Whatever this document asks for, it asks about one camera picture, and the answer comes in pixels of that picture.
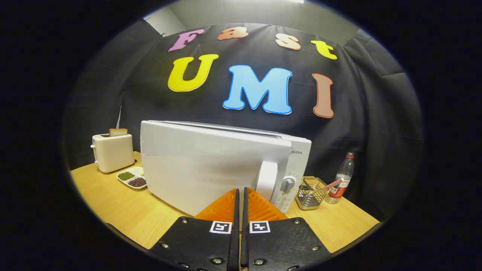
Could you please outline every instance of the water bottle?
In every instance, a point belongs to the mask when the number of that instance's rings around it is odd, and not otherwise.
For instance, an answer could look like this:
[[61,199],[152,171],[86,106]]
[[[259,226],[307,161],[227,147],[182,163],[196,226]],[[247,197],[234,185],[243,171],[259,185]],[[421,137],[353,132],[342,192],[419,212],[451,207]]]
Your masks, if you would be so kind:
[[330,191],[328,192],[328,195],[325,198],[325,201],[329,204],[336,204],[340,200],[341,196],[343,196],[343,193],[348,187],[348,183],[350,183],[351,176],[353,175],[353,169],[355,168],[355,164],[353,163],[353,152],[348,152],[347,156],[345,158],[345,161],[340,166],[340,169],[338,169],[338,172],[336,173],[336,178],[335,181],[343,178],[344,181],[340,184],[337,184],[330,188]]

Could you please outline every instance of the striped straw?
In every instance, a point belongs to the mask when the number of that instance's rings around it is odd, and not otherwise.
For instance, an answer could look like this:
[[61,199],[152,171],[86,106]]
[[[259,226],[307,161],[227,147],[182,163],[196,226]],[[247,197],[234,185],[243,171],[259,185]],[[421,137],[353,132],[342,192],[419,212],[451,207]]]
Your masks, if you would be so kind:
[[339,183],[342,183],[343,181],[345,181],[345,179],[341,178],[341,179],[339,179],[339,180],[337,180],[337,181],[334,181],[333,183],[331,183],[331,184],[329,184],[329,185],[327,185],[327,186],[325,186],[325,187],[323,187],[323,188],[320,188],[320,189],[324,190],[324,189],[332,188],[333,186],[335,186],[335,185],[337,185],[337,184],[339,184]]

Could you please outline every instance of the wire basket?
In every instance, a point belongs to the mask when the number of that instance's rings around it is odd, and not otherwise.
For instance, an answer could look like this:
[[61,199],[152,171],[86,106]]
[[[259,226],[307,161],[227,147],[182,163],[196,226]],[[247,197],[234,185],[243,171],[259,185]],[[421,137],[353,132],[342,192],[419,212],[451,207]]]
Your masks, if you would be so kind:
[[326,196],[326,190],[320,188],[320,178],[304,177],[299,186],[296,202],[302,210],[313,210],[320,206]]

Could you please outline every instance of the toast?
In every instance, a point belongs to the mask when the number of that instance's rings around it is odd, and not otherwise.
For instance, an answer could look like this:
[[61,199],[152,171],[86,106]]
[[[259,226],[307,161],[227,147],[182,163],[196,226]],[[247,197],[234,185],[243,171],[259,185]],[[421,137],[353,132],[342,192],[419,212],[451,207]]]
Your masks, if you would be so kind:
[[125,136],[127,129],[109,129],[109,136]]

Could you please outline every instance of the table surface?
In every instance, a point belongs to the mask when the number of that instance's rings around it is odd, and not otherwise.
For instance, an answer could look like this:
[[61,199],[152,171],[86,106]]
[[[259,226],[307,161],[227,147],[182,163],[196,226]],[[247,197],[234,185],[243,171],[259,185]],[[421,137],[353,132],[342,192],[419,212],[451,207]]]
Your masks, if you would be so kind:
[[[109,174],[100,172],[94,163],[71,171],[74,183],[87,205],[106,223],[150,249],[181,216],[192,217],[151,194],[147,188],[132,189],[122,184],[116,174],[142,166],[141,154],[134,152],[135,164]],[[303,211],[293,200],[288,218],[302,217],[328,251],[346,246],[379,221],[345,198],[338,204],[323,201],[316,210]]]

